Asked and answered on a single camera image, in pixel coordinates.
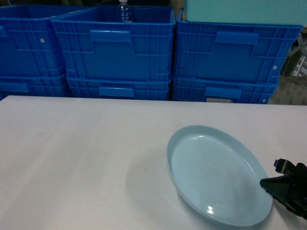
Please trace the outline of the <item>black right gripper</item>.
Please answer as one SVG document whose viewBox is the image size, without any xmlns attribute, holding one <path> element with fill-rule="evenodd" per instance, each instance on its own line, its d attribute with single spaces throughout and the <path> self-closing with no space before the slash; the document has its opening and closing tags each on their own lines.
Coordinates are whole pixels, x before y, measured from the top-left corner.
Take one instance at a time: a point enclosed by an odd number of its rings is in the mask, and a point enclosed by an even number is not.
<svg viewBox="0 0 307 230">
<path fill-rule="evenodd" d="M 285 208 L 303 219 L 307 218 L 307 167 L 299 162 L 277 159 L 274 162 L 279 177 L 261 179 L 260 186 Z"/>
</svg>

